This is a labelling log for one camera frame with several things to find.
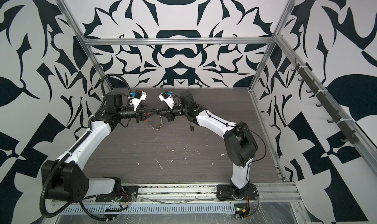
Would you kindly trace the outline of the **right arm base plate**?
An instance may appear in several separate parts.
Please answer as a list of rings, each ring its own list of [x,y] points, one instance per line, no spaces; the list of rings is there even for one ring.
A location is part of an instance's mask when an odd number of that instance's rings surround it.
[[[234,200],[257,200],[257,188],[253,184],[247,184],[244,188],[238,189],[235,185],[219,184],[216,186],[216,197],[220,201]]]

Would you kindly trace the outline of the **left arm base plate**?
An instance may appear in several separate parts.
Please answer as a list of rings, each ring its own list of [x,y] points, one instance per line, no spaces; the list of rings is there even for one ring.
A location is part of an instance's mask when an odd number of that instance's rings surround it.
[[[105,195],[97,195],[96,202],[130,202],[137,198],[139,186],[128,185],[115,187],[113,192]]]

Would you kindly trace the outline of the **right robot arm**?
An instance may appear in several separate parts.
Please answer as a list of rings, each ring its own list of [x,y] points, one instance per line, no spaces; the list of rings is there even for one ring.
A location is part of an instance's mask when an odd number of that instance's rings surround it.
[[[229,185],[218,188],[219,200],[243,199],[256,194],[257,189],[250,182],[250,167],[259,147],[255,136],[266,146],[263,138],[249,129],[246,123],[234,123],[222,119],[211,113],[206,106],[196,103],[189,91],[183,91],[176,96],[171,91],[164,91],[159,95],[167,108],[158,111],[158,115],[173,121],[176,116],[185,116],[193,125],[204,127],[224,140],[226,155],[233,163],[232,176]]]

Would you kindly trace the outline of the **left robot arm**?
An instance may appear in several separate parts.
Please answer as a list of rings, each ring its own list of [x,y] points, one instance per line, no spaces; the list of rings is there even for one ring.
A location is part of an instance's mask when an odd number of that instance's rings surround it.
[[[120,196],[123,189],[119,178],[87,178],[83,169],[100,143],[123,119],[145,121],[159,111],[144,104],[145,99],[146,93],[136,90],[123,105],[121,94],[106,94],[99,110],[89,117],[89,128],[85,134],[56,160],[43,164],[40,203],[45,204],[47,199],[53,199],[71,204],[92,196],[104,199]]]

